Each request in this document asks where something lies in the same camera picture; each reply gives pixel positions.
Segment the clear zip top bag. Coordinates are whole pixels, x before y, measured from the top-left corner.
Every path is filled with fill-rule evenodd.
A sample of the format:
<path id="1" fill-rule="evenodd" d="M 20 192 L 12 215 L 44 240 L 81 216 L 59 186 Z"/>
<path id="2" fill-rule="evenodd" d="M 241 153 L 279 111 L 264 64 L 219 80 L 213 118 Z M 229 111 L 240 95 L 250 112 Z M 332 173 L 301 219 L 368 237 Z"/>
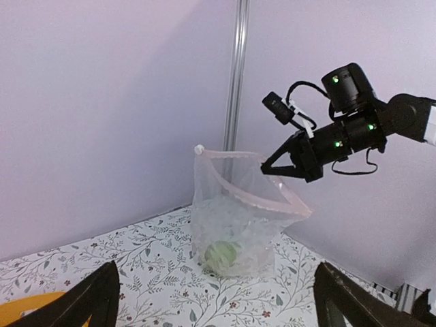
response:
<path id="1" fill-rule="evenodd" d="M 265 157 L 246 151 L 194 149 L 194 195 L 191 244 L 204 263 L 215 241 L 240 247 L 233 266 L 221 277 L 259 277 L 275 270 L 273 241 L 288 226 L 311 215 L 311 209 L 278 176 L 265 175 Z"/>

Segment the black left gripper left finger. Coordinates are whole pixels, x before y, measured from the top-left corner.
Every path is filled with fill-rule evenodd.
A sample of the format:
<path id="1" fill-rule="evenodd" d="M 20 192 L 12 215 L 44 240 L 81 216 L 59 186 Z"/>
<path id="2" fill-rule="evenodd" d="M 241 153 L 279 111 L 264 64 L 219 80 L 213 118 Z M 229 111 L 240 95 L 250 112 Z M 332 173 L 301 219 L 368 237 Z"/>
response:
<path id="1" fill-rule="evenodd" d="M 115 326 L 119 311 L 119 272 L 106 262 L 62 298 L 11 326 Z"/>

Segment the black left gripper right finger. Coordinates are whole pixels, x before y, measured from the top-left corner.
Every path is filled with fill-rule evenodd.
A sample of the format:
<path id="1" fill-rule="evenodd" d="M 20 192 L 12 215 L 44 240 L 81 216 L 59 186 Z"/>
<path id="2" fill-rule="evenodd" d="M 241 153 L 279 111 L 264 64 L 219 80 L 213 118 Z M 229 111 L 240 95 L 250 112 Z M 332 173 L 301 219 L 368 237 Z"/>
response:
<path id="1" fill-rule="evenodd" d="M 430 289 L 403 284 L 391 307 L 372 296 L 328 262 L 315 271 L 313 296 L 319 326 L 432 326 Z"/>

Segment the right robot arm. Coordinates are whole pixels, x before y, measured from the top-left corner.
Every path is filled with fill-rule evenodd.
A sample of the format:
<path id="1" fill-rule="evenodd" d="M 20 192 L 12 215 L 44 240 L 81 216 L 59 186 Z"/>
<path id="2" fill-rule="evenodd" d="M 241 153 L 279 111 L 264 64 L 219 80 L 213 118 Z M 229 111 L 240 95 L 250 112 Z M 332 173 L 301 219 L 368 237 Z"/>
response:
<path id="1" fill-rule="evenodd" d="M 262 100 L 282 125 L 290 123 L 297 129 L 261 165 L 263 174 L 310 183 L 323 177 L 324 166 L 346 161 L 354 153 L 383 153 L 392 134 L 435 145 L 434 99 L 400 93 L 385 103 L 377 98 L 357 63 L 335 69 L 321 81 L 319 87 L 299 80 L 284 98 L 271 91 Z M 301 86 L 311 87 L 328 99 L 331 124 L 318 127 L 295 104 L 292 93 Z"/>

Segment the yellow plastic basket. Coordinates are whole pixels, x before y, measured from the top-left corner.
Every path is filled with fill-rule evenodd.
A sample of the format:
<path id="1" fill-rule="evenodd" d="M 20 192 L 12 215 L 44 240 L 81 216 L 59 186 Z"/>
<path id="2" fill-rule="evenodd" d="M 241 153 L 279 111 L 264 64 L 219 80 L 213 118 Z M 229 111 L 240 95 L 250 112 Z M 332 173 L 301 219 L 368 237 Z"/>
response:
<path id="1" fill-rule="evenodd" d="M 1 303 L 1 326 L 11 326 L 18 320 L 51 304 L 66 294 L 66 291 L 49 292 Z"/>

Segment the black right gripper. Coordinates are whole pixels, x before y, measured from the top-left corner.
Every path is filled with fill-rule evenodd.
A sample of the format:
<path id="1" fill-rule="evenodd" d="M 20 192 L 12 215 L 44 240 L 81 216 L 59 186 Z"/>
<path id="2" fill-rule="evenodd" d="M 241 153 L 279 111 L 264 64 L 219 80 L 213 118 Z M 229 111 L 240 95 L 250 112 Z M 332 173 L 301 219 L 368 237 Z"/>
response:
<path id="1" fill-rule="evenodd" d="M 362 68 L 350 63 L 326 74 L 322 84 L 332 123 L 316 129 L 312 138 L 302 133 L 290 136 L 261 165 L 263 174 L 310 183 L 323 177 L 326 164 L 345 161 L 360 151 L 385 151 L 387 139 L 377 113 L 386 105 L 377 99 Z M 293 166 L 272 167 L 286 153 Z"/>

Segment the green apple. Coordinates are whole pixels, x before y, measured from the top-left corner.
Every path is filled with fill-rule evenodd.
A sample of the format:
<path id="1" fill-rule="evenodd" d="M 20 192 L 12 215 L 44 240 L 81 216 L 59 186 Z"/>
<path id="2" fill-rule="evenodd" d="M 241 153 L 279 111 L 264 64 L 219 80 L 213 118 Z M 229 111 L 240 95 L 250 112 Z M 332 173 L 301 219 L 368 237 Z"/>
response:
<path id="1" fill-rule="evenodd" d="M 206 248 L 204 263 L 215 272 L 226 271 L 234 265 L 239 247 L 235 242 L 215 241 Z"/>

